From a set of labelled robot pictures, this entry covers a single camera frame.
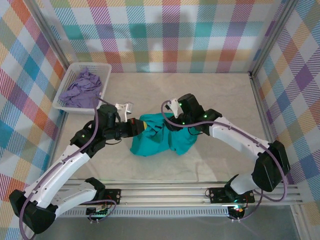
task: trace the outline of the white plastic basket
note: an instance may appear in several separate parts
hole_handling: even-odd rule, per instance
[[[79,73],[86,67],[88,68],[90,73],[100,77],[100,81],[102,83],[100,97],[102,99],[104,98],[111,72],[111,65],[107,63],[97,62],[74,62],[68,67],[59,86],[59,89],[56,92],[56,95],[52,103],[52,106],[55,109],[61,109],[72,114],[95,114],[95,110],[93,108],[65,107],[66,104],[59,99],[60,94],[68,89],[68,87],[76,80]]]

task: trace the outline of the marble surface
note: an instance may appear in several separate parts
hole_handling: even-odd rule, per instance
[[[112,73],[104,99],[134,103],[130,117],[159,113],[161,103],[192,93],[203,108],[215,109],[233,124],[264,138],[249,77],[246,73]],[[70,139],[92,115],[69,114],[57,145],[55,160]],[[200,135],[188,153],[167,150],[140,157],[130,152],[132,138],[106,146],[71,179],[228,181],[235,174],[252,171],[254,163],[218,139]]]

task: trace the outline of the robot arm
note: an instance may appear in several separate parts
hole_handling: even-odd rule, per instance
[[[95,121],[88,122],[75,134],[59,159],[37,181],[24,191],[16,189],[10,194],[10,203],[18,217],[27,202],[22,220],[35,234],[44,232],[65,211],[84,202],[105,200],[106,195],[110,195],[105,186],[93,177],[74,189],[62,193],[58,191],[77,169],[105,147],[107,140],[133,137],[145,130],[146,124],[143,121],[135,118],[127,120],[127,113],[131,113],[132,105],[102,105],[97,110],[97,132],[89,144],[94,135]],[[119,112],[125,121],[120,121]]]
[[[174,124],[187,127],[188,125],[211,121],[211,123],[197,125],[195,128],[208,136],[220,139],[254,161],[253,171],[247,174],[238,174],[225,185],[225,193],[230,201],[233,202],[239,195],[257,188],[272,192],[281,182],[280,171],[266,149],[275,156],[284,175],[290,171],[286,150],[281,142],[276,140],[271,143],[259,139],[232,124],[221,113],[213,109],[204,111],[194,95],[189,93],[179,99],[172,98],[166,108],[173,111],[173,116],[169,120]],[[178,109],[180,108],[183,113],[178,115]],[[171,131],[182,129],[169,122],[165,124]]]

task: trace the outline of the purple cloth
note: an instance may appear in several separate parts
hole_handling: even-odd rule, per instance
[[[69,108],[92,109],[94,107],[92,98],[99,97],[101,87],[100,77],[90,73],[88,68],[85,68],[68,87],[67,91],[60,94],[59,99]],[[95,106],[98,106],[98,103],[99,100],[95,99]]]

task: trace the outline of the teal cloth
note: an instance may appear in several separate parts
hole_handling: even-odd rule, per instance
[[[185,154],[196,142],[197,135],[191,135],[188,128],[180,131],[170,131],[165,125],[165,119],[161,113],[145,114],[140,117],[147,124],[146,130],[134,136],[130,151],[139,156],[151,156],[168,149],[178,155]],[[190,129],[192,134],[197,134],[195,129]]]

